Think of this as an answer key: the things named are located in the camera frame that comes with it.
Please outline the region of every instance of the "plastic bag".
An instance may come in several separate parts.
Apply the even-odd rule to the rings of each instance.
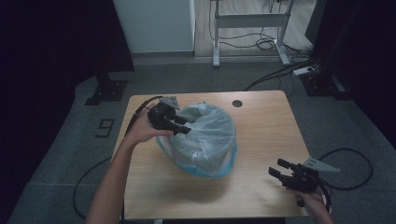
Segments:
[[[157,143],[180,169],[207,177],[223,177],[233,169],[236,129],[231,116],[215,105],[189,105],[177,113],[187,119],[188,134],[157,137]]]

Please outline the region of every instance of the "black curtain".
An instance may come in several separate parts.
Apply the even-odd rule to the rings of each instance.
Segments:
[[[59,132],[78,83],[134,71],[112,0],[0,3],[1,223]]]

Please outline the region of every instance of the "power strip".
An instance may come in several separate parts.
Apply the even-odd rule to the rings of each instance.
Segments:
[[[296,69],[293,71],[293,74],[295,76],[301,76],[301,75],[311,75],[315,72],[315,69],[311,66],[305,67],[305,68],[300,68]]]

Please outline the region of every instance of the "wooden table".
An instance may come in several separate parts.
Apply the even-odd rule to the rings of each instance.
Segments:
[[[290,174],[277,159],[304,162],[309,154],[283,91],[167,94],[180,107],[207,102],[224,108],[236,125],[238,154],[233,170],[214,179],[177,168],[155,139],[134,151],[125,192],[126,219],[296,217],[304,209],[268,175],[268,167]],[[153,95],[131,97],[116,149],[136,109]],[[233,101],[242,102],[234,107]]]

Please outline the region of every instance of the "human arm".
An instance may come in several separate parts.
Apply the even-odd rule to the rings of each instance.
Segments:
[[[125,135],[102,182],[95,192],[86,223],[118,223],[132,153],[137,144],[154,136],[170,136],[171,131],[152,128],[148,110],[143,109],[131,130]]]
[[[333,224],[332,218],[326,209],[322,197],[322,191],[318,187],[313,193],[302,193],[300,191],[289,189],[297,200],[304,200],[304,208],[318,224]]]

